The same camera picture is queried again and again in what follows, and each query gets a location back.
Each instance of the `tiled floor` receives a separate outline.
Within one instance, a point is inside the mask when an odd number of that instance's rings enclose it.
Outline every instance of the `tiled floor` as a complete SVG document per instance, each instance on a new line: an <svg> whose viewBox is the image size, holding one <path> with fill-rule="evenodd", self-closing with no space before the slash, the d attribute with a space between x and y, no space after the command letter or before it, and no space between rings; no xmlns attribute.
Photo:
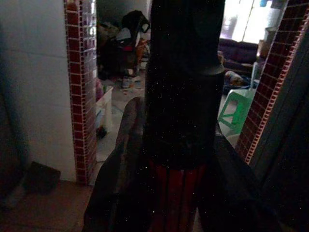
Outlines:
<svg viewBox="0 0 309 232"><path fill-rule="evenodd" d="M0 212L1 232L80 232L92 187L61 181L49 195L31 194Z"/></svg>

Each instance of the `purple sofa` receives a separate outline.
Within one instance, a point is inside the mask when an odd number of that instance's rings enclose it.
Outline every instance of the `purple sofa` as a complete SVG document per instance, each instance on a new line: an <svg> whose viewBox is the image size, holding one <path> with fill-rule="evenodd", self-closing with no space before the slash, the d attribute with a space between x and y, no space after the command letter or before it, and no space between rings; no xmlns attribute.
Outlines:
<svg viewBox="0 0 309 232"><path fill-rule="evenodd" d="M256 61L258 45L220 39L218 50L223 52L226 71L251 76L253 63Z"/></svg>

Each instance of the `sofa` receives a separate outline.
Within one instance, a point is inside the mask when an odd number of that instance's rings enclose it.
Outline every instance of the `sofa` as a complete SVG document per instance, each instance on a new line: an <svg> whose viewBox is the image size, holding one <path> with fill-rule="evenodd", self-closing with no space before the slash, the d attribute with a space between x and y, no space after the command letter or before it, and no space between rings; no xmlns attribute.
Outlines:
<svg viewBox="0 0 309 232"><path fill-rule="evenodd" d="M248 77L251 76L253 63L257 60L257 49L258 44L228 39L220 39L218 46L218 51L224 55L225 70Z"/></svg>

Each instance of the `green plastic stool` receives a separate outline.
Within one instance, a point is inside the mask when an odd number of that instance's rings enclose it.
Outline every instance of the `green plastic stool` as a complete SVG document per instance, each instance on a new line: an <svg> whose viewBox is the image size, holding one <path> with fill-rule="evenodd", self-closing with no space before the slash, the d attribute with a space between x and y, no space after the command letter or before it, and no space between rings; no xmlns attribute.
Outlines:
<svg viewBox="0 0 309 232"><path fill-rule="evenodd" d="M255 90L235 89L231 90L225 100L223 109L219 115L218 121L228 126L231 131L228 135L240 134L243 124L245 123L248 111L255 95ZM225 110L231 101L237 102L236 110L232 114L225 114ZM232 117L232 121L225 120L227 117Z"/></svg>

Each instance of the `white tiled wall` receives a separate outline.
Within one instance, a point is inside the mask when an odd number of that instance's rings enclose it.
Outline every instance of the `white tiled wall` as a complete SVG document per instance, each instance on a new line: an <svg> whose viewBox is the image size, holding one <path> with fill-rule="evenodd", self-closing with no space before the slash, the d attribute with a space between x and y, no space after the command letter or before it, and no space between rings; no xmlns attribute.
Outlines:
<svg viewBox="0 0 309 232"><path fill-rule="evenodd" d="M0 86L28 162L75 181L63 0L0 1Z"/></svg>

